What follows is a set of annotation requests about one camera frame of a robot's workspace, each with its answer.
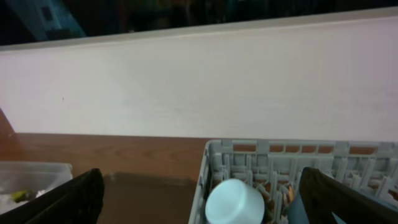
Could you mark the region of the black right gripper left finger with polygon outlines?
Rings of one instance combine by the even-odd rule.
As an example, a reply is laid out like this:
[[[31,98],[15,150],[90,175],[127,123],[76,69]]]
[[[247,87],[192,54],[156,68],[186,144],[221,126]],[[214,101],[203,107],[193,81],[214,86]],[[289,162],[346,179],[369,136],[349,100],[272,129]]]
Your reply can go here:
[[[1,215],[1,224],[96,223],[103,208],[104,179],[91,169]]]

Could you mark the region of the yellow green snack wrapper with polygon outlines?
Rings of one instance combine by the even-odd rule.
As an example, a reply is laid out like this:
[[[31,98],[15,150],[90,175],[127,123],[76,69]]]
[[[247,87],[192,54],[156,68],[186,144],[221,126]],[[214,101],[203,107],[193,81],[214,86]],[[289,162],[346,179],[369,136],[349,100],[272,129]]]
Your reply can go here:
[[[21,190],[13,192],[11,198],[15,203],[31,201],[36,198],[37,192],[32,190]]]

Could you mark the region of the light blue bowl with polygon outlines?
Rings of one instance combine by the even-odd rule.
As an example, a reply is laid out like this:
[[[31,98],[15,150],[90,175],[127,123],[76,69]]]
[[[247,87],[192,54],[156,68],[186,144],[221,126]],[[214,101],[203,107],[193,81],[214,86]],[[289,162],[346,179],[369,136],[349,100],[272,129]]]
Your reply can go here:
[[[259,191],[239,179],[228,179],[209,194],[205,216],[211,224],[260,224],[265,209]]]

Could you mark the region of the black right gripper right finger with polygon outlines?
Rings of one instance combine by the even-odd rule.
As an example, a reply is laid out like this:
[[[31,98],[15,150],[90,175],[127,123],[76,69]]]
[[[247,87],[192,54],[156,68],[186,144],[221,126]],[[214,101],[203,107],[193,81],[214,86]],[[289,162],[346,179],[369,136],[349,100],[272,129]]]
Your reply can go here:
[[[299,194],[310,223],[397,223],[397,212],[323,174],[306,167]]]

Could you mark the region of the dark blue plate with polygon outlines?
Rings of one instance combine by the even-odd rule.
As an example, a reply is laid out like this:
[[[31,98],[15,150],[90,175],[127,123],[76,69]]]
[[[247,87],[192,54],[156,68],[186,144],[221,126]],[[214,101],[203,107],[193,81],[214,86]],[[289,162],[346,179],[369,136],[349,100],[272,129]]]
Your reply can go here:
[[[289,205],[289,224],[309,224],[307,214],[299,193],[296,194],[293,202]]]

